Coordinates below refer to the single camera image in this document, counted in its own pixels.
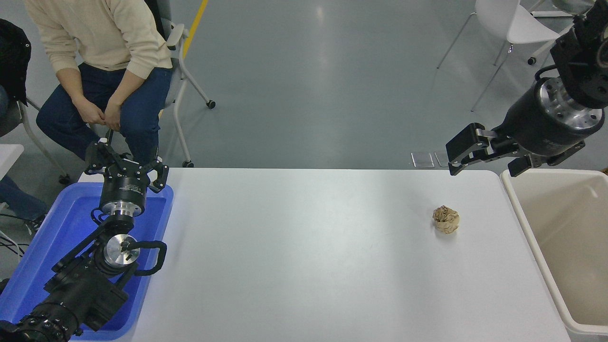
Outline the person's left hand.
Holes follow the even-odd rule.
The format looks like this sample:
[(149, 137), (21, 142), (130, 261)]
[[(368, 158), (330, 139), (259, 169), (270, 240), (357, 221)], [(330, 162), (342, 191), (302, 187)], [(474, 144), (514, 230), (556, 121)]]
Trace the person's left hand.
[(123, 102), (120, 99), (115, 99), (114, 96), (111, 96), (104, 111), (105, 125), (115, 132), (120, 131), (120, 113), (122, 104)]

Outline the person's right hand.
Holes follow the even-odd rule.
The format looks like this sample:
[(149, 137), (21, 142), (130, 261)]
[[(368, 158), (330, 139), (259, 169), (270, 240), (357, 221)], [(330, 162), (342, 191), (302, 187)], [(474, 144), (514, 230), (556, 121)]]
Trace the person's right hand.
[(72, 103), (76, 107), (78, 114), (87, 124), (105, 125), (105, 116), (102, 110), (95, 104), (80, 96), (72, 99)]

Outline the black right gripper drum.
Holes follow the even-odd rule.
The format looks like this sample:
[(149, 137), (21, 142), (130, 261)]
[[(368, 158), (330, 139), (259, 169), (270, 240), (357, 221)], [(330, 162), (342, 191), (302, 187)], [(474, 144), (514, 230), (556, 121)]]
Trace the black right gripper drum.
[(528, 89), (509, 108), (495, 132), (508, 136), (532, 154), (553, 157), (586, 139), (586, 130), (565, 125), (551, 116), (541, 99), (546, 91), (546, 85)]

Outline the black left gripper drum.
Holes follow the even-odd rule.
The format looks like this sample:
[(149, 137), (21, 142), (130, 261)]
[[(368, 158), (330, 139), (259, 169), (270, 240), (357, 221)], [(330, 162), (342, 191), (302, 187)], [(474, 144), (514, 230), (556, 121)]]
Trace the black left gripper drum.
[(147, 176), (124, 176), (117, 171), (105, 169), (100, 205), (106, 206), (111, 203), (125, 202), (136, 206), (144, 206), (148, 185), (149, 178)]

